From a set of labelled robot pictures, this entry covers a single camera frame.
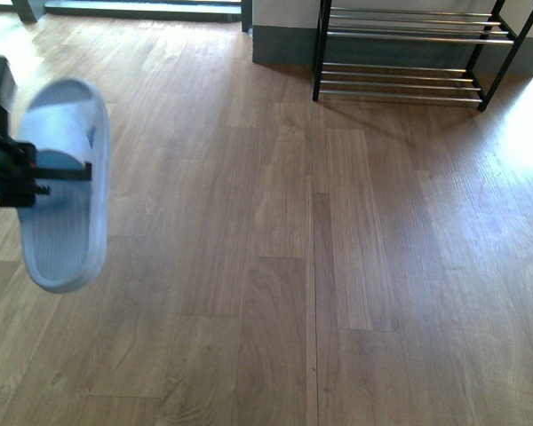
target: wood grain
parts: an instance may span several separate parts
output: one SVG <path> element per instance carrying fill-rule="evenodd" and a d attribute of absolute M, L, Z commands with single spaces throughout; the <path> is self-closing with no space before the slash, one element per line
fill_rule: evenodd
<path fill-rule="evenodd" d="M 254 256 L 306 255 L 305 133 L 296 127 L 266 134 L 254 193 L 251 253 Z"/>
<path fill-rule="evenodd" d="M 79 426 L 153 426 L 157 398 L 88 397 Z"/>
<path fill-rule="evenodd" d="M 305 293 L 304 260 L 250 260 L 233 425 L 306 424 Z"/>
<path fill-rule="evenodd" d="M 332 239 L 342 328 L 395 330 L 393 293 L 365 136 L 329 132 Z"/>
<path fill-rule="evenodd" d="M 230 425 L 241 318 L 182 317 L 156 425 Z"/>
<path fill-rule="evenodd" d="M 335 281 L 330 196 L 315 193 L 313 199 L 316 293 L 318 422 L 345 424 L 344 390 L 338 340 L 338 293 Z"/>
<path fill-rule="evenodd" d="M 341 424 L 422 424 L 412 410 L 403 352 L 399 334 L 339 330 L 345 416 Z"/>
<path fill-rule="evenodd" d="M 3 418 L 9 414 L 9 403 L 60 302 L 58 296 L 45 294 L 29 280 L 23 264 L 15 265 L 13 275 L 13 264 L 2 263 L 0 272 L 0 285 L 4 285 L 0 297 L 0 424 L 8 424 Z"/>
<path fill-rule="evenodd" d="M 184 315 L 240 315 L 262 134 L 227 130 L 195 252 Z"/>

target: metal rack bar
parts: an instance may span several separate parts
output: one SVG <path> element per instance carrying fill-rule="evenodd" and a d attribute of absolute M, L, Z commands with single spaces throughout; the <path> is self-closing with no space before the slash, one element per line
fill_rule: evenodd
<path fill-rule="evenodd" d="M 468 44 L 513 44 L 508 39 L 477 39 L 477 38 L 448 38 L 448 37 L 427 37 L 416 35 L 388 35 L 372 33 L 348 33 L 345 31 L 328 31 L 331 37 L 348 37 L 348 38 L 369 38 L 381 40 L 399 40 L 408 42 L 431 42 L 431 43 L 468 43 Z"/>
<path fill-rule="evenodd" d="M 402 70 L 407 70 L 407 71 L 434 71 L 434 72 L 460 73 L 460 74 L 463 74 L 466 72 L 465 69 L 454 69 L 454 68 L 384 67 L 382 65 L 345 64 L 345 63 L 339 63 L 339 62 L 324 62 L 323 65 L 327 65 L 328 67 L 402 69 Z"/>
<path fill-rule="evenodd" d="M 375 98 L 395 98 L 395 99 L 419 99 L 419 100 L 440 100 L 449 102 L 470 102 L 474 104 L 480 104 L 480 99 L 472 98 L 453 98 L 444 96 L 426 96 L 426 95 L 409 95 L 404 93 L 380 93 L 375 91 L 329 91 L 321 89 L 320 93 L 326 93 L 329 95 L 349 95 L 349 96 L 371 96 Z"/>
<path fill-rule="evenodd" d="M 322 71 L 322 75 L 350 75 L 354 77 L 373 77 L 373 78 L 397 78 L 400 80 L 422 80 L 427 82 L 454 82 L 454 83 L 471 83 L 471 78 L 450 78 L 423 75 L 403 75 L 403 74 L 374 74 L 374 73 L 355 73 L 347 71 Z"/>
<path fill-rule="evenodd" d="M 395 89 L 425 89 L 432 91 L 479 91 L 476 87 L 465 86 L 430 86 L 424 84 L 401 84 L 401 83 L 374 83 L 374 82 L 348 82 L 342 80 L 322 80 L 322 84 L 337 84 L 344 86 L 370 86 Z"/>
<path fill-rule="evenodd" d="M 491 13 L 433 12 L 433 11 L 393 11 L 391 9 L 356 9 L 352 7 L 331 7 L 336 12 L 394 13 L 400 15 L 463 16 L 468 18 L 491 18 Z"/>
<path fill-rule="evenodd" d="M 334 20 L 363 20 L 370 22 L 403 22 L 410 24 L 444 24 L 444 25 L 466 25 L 466 26 L 483 26 L 483 27 L 499 27 L 501 22 L 495 21 L 470 21 L 470 20 L 407 20 L 404 18 L 388 19 L 388 18 L 365 18 L 363 16 L 349 16 L 349 15 L 330 15 Z"/>
<path fill-rule="evenodd" d="M 329 24 L 328 29 L 354 30 L 374 33 L 420 33 L 420 34 L 440 34 L 440 35 L 465 35 L 465 36 L 508 36 L 508 31 L 484 31 L 482 29 L 446 29 L 446 28 L 415 28 L 415 27 L 376 27 L 367 26 L 360 28 L 356 25 Z"/>

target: wooden floor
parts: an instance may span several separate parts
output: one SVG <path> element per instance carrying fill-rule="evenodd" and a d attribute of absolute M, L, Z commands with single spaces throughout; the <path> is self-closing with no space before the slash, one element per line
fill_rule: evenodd
<path fill-rule="evenodd" d="M 310 101 L 240 24 L 0 14 L 24 107 L 113 135 L 107 262 L 45 293 L 0 210 L 0 425 L 533 425 L 533 79 L 488 110 Z"/>

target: slide sandal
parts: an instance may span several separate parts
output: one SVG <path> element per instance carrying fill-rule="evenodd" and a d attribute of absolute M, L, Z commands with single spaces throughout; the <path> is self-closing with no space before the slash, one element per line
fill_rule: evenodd
<path fill-rule="evenodd" d="M 91 181 L 37 179 L 51 194 L 18 209 L 32 280 L 52 293 L 77 290 L 97 278 L 107 253 L 110 133 L 102 96 L 76 78 L 46 85 L 24 114 L 17 140 L 36 146 L 37 167 L 92 164 Z"/>

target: rack leg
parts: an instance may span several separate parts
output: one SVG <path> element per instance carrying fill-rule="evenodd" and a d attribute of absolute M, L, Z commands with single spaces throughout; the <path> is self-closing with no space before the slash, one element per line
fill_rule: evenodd
<path fill-rule="evenodd" d="M 320 16 L 318 17 L 318 30 L 316 34 L 316 44 L 314 49 L 314 91 L 312 100 L 316 102 L 320 96 L 320 85 L 322 80 L 323 58 L 326 52 L 328 41 L 328 25 L 330 24 L 331 0 L 322 0 L 320 3 Z"/>
<path fill-rule="evenodd" d="M 486 107 L 488 107 L 488 103 L 491 101 L 494 94 L 496 93 L 497 87 L 499 86 L 499 84 L 501 84 L 502 80 L 504 79 L 505 73 L 507 73 L 507 70 L 512 65 L 513 59 L 515 58 L 515 55 L 517 54 L 521 45 L 523 44 L 525 37 L 527 37 L 527 33 L 531 30 L 531 27 L 533 27 L 533 11 L 529 15 L 527 22 L 523 26 L 523 29 L 517 36 L 517 40 L 515 41 L 515 44 L 513 45 L 512 49 L 507 54 L 507 58 L 505 58 L 504 65 L 502 65 L 502 67 L 499 69 L 499 72 L 496 75 L 496 79 L 491 84 L 491 87 L 489 87 L 489 90 L 486 93 L 485 98 L 482 100 L 480 105 L 478 105 L 479 111 L 485 111 Z"/>

